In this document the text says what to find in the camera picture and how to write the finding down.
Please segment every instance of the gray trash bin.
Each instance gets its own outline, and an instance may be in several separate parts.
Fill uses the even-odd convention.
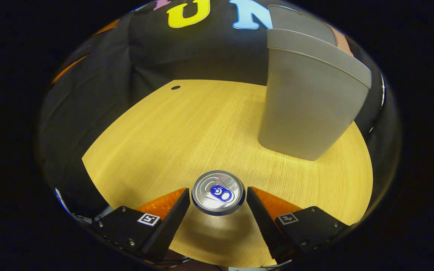
[[[318,38],[267,31],[269,71],[258,140],[273,151],[314,161],[351,125],[371,85],[359,60]]]
[[[279,5],[270,5],[269,14],[274,29],[296,31],[337,45],[332,29],[314,17]]]

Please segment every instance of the aluminum can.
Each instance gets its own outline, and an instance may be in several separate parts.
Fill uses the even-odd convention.
[[[192,188],[192,201],[202,212],[224,216],[235,212],[244,202],[246,190],[233,174],[223,170],[200,176]]]

